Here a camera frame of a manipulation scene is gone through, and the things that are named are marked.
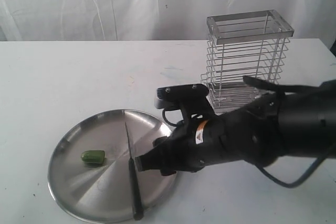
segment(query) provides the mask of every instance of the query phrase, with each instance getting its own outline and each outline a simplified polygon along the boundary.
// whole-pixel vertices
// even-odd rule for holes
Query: metal plate
[[[73,127],[51,157],[48,173],[51,195],[64,211],[80,220],[106,223],[132,219],[125,120],[134,142],[134,156],[146,153],[153,140],[171,133],[166,124],[144,112],[112,110]],[[103,165],[84,164],[80,155],[87,150],[104,150]],[[138,173],[145,210],[168,195],[175,178],[176,175],[162,177],[158,170]]]

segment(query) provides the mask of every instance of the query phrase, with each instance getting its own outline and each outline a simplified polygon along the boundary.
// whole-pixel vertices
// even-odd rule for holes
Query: stainless steel tray
[[[48,172],[52,197],[70,215],[93,223],[132,219],[125,120],[135,156],[149,151],[156,138],[171,133],[159,119],[134,110],[103,112],[73,127],[56,146]],[[85,165],[80,155],[87,150],[104,150],[103,165]],[[176,175],[162,177],[159,171],[150,170],[138,173],[138,179],[147,210],[167,196]]]

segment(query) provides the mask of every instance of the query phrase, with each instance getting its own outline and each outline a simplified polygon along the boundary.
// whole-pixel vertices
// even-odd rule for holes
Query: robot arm
[[[174,124],[171,136],[155,140],[152,150],[136,158],[138,170],[159,169],[167,176],[244,160],[278,184],[295,187],[324,159],[336,157],[336,81],[320,87],[280,86],[252,77],[244,82],[272,93],[222,115],[214,113],[201,84],[158,89],[163,118],[166,111],[181,110],[183,121]],[[284,155],[318,159],[299,184],[281,184],[263,167]]]

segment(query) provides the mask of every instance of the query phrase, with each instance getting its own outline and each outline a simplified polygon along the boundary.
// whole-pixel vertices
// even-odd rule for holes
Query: white backdrop
[[[335,41],[335,0],[0,0],[0,27],[7,40],[205,39],[207,16],[264,9],[295,37]]]

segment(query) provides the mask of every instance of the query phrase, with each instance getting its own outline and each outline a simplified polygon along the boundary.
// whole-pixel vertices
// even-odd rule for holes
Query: black knife handle
[[[133,218],[134,220],[141,220],[143,218],[143,207],[141,203],[138,177],[136,176],[135,164],[132,158],[128,161],[128,168],[130,173]]]

